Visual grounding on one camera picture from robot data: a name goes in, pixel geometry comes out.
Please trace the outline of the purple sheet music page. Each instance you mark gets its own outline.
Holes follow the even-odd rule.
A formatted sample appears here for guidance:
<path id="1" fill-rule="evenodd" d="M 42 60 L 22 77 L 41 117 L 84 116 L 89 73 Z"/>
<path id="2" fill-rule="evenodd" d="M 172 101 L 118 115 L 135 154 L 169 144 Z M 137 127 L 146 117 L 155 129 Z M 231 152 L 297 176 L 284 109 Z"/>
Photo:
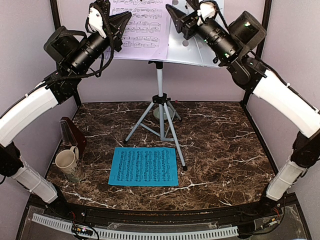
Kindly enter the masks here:
<path id="1" fill-rule="evenodd" d="M 115 59 L 165 61 L 169 48 L 170 21 L 166 5 L 171 0 L 112 0 L 112 15 L 130 11 L 120 52 Z"/>

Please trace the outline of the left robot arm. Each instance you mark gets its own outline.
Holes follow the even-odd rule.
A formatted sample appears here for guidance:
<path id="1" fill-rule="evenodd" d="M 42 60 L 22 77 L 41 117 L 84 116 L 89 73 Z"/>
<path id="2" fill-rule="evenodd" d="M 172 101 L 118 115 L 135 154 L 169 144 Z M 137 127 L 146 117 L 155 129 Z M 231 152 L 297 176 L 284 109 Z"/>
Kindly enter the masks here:
<path id="1" fill-rule="evenodd" d="M 122 37 L 132 17 L 130 11 L 111 14 L 108 0 L 89 5 L 85 31 L 59 27 L 44 44 L 44 50 L 57 63 L 57 70 L 23 96 L 0 117 L 0 173 L 12 178 L 40 197 L 60 218 L 67 218 L 70 206 L 62 192 L 22 160 L 14 138 L 45 112 L 71 98 L 84 78 L 100 76 L 109 66 L 101 62 L 99 70 L 91 65 L 104 57 L 104 52 L 119 52 Z"/>

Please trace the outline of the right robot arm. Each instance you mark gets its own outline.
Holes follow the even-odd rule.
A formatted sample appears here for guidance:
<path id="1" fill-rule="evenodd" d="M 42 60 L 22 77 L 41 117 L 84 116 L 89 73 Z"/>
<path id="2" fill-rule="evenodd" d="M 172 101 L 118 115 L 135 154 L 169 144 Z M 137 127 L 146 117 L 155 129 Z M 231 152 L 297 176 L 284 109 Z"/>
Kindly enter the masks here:
<path id="1" fill-rule="evenodd" d="M 215 53 L 214 62 L 231 74 L 234 83 L 249 94 L 266 101 L 294 125 L 298 134 L 292 154 L 268 184 L 255 213 L 266 217 L 285 191 L 320 158 L 320 113 L 301 97 L 269 65 L 249 53 L 266 37 L 266 30 L 249 12 L 244 11 L 231 24 L 218 23 L 221 16 L 213 0 L 191 0 L 193 12 L 186 14 L 167 4 L 175 29 L 185 39 L 199 36 Z"/>

